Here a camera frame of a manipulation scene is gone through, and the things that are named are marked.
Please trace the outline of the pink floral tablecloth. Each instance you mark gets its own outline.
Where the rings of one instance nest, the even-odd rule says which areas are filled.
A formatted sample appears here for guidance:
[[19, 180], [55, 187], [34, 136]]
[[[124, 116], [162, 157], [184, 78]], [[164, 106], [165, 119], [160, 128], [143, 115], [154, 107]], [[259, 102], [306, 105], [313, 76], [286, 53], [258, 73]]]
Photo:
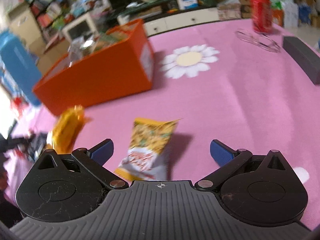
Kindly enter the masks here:
[[[153, 89], [86, 110], [90, 121], [75, 148], [114, 142], [105, 167], [114, 171], [129, 148], [135, 118], [177, 120], [170, 145], [171, 178], [196, 182], [217, 169], [209, 146], [218, 139], [254, 154], [280, 150], [308, 192], [302, 222], [319, 224], [319, 87], [285, 51], [272, 53], [236, 36], [249, 20], [215, 22], [155, 35]], [[168, 77], [162, 64], [183, 47], [218, 51], [209, 69]]]

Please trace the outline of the red soda can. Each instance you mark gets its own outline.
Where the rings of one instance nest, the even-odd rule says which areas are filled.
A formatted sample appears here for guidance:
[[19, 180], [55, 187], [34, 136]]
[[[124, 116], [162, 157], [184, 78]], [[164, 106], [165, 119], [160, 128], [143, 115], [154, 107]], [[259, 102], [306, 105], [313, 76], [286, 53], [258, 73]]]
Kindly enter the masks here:
[[272, 9], [270, 0], [251, 0], [253, 30], [268, 34], [272, 31]]

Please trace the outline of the golden snack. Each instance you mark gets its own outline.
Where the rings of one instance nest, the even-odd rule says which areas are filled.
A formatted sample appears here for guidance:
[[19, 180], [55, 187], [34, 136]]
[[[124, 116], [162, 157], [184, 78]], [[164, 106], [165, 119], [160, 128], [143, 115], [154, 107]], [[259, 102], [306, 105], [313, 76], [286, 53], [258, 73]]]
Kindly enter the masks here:
[[79, 133], [91, 120], [80, 105], [65, 110], [48, 133], [47, 149], [55, 150], [57, 154], [71, 153]]

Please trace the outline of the white glass door cabinet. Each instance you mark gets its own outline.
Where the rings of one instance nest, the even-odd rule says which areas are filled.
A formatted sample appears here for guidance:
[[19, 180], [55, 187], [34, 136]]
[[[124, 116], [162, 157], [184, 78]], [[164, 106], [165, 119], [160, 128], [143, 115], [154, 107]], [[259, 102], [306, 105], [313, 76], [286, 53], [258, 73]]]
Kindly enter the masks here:
[[72, 22], [66, 24], [62, 29], [63, 36], [72, 42], [87, 33], [97, 33], [97, 26], [89, 12], [79, 16]]

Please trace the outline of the yellow white snack bag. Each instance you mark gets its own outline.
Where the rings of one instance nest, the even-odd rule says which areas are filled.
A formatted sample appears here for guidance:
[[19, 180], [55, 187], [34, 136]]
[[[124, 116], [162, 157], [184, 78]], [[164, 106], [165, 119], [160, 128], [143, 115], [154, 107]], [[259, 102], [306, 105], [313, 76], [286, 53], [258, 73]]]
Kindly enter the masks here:
[[169, 143], [177, 125], [178, 120], [136, 118], [127, 155], [115, 174], [127, 181], [168, 180]]

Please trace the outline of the white tv cabinet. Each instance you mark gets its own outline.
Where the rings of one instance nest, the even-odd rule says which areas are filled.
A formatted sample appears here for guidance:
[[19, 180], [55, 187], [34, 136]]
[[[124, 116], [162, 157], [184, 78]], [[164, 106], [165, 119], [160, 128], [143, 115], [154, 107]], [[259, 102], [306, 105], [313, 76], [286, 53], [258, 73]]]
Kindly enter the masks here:
[[153, 15], [144, 20], [144, 30], [147, 36], [154, 36], [193, 25], [237, 20], [242, 18], [241, 9], [242, 5], [240, 4], [229, 4], [217, 8], [195, 8], [189, 11], [177, 11], [172, 14]]

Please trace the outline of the blue thermos jug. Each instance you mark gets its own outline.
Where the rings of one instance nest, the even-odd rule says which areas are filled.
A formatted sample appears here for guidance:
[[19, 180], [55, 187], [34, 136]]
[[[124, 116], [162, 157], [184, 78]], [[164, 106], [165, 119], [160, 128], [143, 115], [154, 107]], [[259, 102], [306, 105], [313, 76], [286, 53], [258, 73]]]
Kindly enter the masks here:
[[1, 32], [1, 60], [26, 100], [33, 106], [40, 106], [41, 102], [33, 93], [33, 87], [42, 74], [18, 36], [8, 29]]

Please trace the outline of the brown cardboard box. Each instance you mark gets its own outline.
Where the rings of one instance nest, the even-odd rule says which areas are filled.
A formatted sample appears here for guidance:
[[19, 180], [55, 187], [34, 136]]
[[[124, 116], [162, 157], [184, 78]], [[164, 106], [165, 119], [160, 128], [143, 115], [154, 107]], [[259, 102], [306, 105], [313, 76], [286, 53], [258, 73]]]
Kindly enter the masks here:
[[52, 45], [46, 50], [46, 44], [42, 38], [37, 39], [29, 45], [29, 50], [39, 57], [37, 67], [42, 73], [46, 74], [48, 70], [67, 53], [70, 43], [63, 39], [59, 43]]

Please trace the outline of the dark grey foam block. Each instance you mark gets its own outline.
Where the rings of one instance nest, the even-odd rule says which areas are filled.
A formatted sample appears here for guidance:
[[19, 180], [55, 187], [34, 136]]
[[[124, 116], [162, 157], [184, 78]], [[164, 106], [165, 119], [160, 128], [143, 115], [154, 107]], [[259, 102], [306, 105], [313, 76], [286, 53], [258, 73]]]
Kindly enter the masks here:
[[314, 85], [319, 85], [320, 59], [309, 46], [295, 36], [284, 36], [282, 48], [296, 61]]

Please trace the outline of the orange storage box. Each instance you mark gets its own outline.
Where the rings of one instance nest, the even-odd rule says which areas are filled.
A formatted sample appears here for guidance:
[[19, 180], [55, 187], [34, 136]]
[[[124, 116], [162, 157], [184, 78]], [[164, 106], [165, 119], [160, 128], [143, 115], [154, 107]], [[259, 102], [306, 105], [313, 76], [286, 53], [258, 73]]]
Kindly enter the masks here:
[[155, 57], [144, 21], [136, 19], [107, 31], [115, 32], [124, 39], [70, 67], [57, 61], [33, 87], [34, 94], [53, 115], [74, 106], [91, 107], [152, 88]]

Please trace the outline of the bookshelf with books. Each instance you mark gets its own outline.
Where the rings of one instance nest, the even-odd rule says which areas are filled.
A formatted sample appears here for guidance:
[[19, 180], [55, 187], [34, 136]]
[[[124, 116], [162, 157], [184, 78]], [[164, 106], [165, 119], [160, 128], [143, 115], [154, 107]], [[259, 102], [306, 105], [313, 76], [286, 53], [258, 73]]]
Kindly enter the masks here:
[[62, 18], [71, 9], [72, 0], [25, 0], [44, 39], [50, 39], [60, 28]]

